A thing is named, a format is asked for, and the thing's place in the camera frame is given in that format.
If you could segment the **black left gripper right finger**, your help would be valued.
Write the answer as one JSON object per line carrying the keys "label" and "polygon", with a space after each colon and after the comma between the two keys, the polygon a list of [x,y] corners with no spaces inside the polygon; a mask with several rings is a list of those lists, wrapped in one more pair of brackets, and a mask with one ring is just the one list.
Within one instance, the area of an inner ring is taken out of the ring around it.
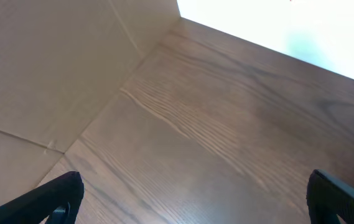
{"label": "black left gripper right finger", "polygon": [[313,170],[306,199],[311,224],[354,224],[354,188],[340,179]]}

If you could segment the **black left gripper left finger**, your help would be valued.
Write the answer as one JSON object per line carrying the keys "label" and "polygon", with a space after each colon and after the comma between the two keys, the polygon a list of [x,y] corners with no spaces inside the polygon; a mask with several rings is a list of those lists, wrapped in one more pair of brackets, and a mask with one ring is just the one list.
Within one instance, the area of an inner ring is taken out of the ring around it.
{"label": "black left gripper left finger", "polygon": [[84,196],[77,171],[67,172],[0,206],[0,223],[75,223]]}

